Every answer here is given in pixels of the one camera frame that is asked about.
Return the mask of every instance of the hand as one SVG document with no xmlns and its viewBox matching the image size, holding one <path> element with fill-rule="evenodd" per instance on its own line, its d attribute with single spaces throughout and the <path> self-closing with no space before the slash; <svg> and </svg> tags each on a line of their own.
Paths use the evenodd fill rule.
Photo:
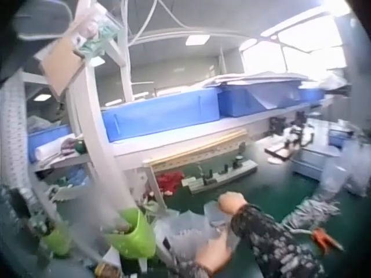
<svg viewBox="0 0 371 278">
<path fill-rule="evenodd" d="M 219 208 L 226 214 L 234 215 L 247 201 L 241 193 L 227 192 L 219 196 Z"/>
<path fill-rule="evenodd" d="M 232 256 L 232 249 L 227 247 L 227 236 L 227 230 L 224 230 L 218 239 L 210 240 L 208 245 L 198 250 L 196 263 L 206 268 L 210 273 L 221 269 Z"/>
</svg>

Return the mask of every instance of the red component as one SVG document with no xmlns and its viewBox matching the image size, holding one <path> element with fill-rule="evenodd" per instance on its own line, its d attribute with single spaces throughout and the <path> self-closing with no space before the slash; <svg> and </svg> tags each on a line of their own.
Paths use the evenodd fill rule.
<svg viewBox="0 0 371 278">
<path fill-rule="evenodd" d="M 156 176 L 161 192 L 170 191 L 174 193 L 180 186 L 184 174 L 181 171 L 163 173 Z"/>
</svg>

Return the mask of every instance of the blue plastic bin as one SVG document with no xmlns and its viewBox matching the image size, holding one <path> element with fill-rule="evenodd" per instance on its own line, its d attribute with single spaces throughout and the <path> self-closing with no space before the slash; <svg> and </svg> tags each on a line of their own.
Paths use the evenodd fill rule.
<svg viewBox="0 0 371 278">
<path fill-rule="evenodd" d="M 110 142 L 220 119 L 219 88 L 124 104 L 103 112 Z"/>
<path fill-rule="evenodd" d="M 304 103 L 316 104 L 325 98 L 325 91 L 322 89 L 299 89 L 299 94 Z"/>
<path fill-rule="evenodd" d="M 300 81 L 222 85 L 219 110 L 222 116 L 240 117 L 300 103 Z"/>
<path fill-rule="evenodd" d="M 352 136 L 341 130 L 329 130 L 329 145 L 342 148 L 345 141 L 349 140 Z"/>
<path fill-rule="evenodd" d="M 31 133 L 28 135 L 28 157 L 31 163 L 36 162 L 35 149 L 60 137 L 71 134 L 71 128 L 67 125 L 54 127 Z"/>
</svg>

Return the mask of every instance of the workbench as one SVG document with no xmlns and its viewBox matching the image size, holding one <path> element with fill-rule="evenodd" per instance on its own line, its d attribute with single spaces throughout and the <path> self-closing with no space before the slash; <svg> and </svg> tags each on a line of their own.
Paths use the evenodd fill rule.
<svg viewBox="0 0 371 278">
<path fill-rule="evenodd" d="M 323 121 L 317 123 L 322 123 L 320 129 L 322 133 L 328 124 Z M 316 136 L 317 142 L 326 138 L 324 134 L 316 134 Z M 258 205 L 265 213 L 273 216 L 277 222 L 281 222 L 305 197 L 313 194 L 318 182 L 293 174 L 290 161 L 281 165 L 269 164 L 267 162 L 269 155 L 264 153 L 264 147 L 269 143 L 270 139 L 264 138 L 246 148 L 245 157 L 254 160 L 259 165 L 256 173 L 213 191 L 196 195 L 192 195 L 186 187 L 181 188 L 166 199 L 167 205 L 181 212 L 191 210 L 203 214 L 205 203 L 216 200 L 224 192 L 236 191 L 242 193 L 248 202 Z M 224 162 L 231 160 L 234 156 L 235 153 L 219 156 L 204 162 L 202 167 L 205 170 L 210 167 L 221 169 Z M 196 166 L 183 167 L 182 170 L 186 175 L 197 173 Z M 360 198 L 343 190 L 336 198 L 340 202 L 341 215 L 330 218 L 323 227 L 328 234 L 344 246 L 346 252 L 332 250 L 329 255 L 323 257 L 322 262 L 326 273 L 331 277 L 348 277 L 348 275 L 354 274 L 352 271 L 354 271 L 355 263 L 359 262 L 363 252 L 368 252 L 366 247 L 368 241 L 371 241 L 371 237 L 365 237 L 364 234 L 367 232 L 368 226 L 371 226 L 370 195 L 366 198 Z M 320 250 L 309 236 L 297 235 L 296 238 L 321 256 Z M 262 277 L 262 275 L 250 248 L 244 243 L 240 243 L 231 262 L 215 277 L 253 278 Z"/>
</svg>

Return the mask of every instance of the fabric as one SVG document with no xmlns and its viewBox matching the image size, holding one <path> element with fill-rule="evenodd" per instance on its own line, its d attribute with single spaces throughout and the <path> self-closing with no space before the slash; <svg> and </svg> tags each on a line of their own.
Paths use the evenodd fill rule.
<svg viewBox="0 0 371 278">
<path fill-rule="evenodd" d="M 233 216 L 233 232 L 250 245 L 265 278 L 325 277 L 321 263 L 310 250 L 299 246 L 292 234 L 259 208 L 245 205 Z M 179 277 L 209 277 L 194 262 L 179 265 Z"/>
</svg>

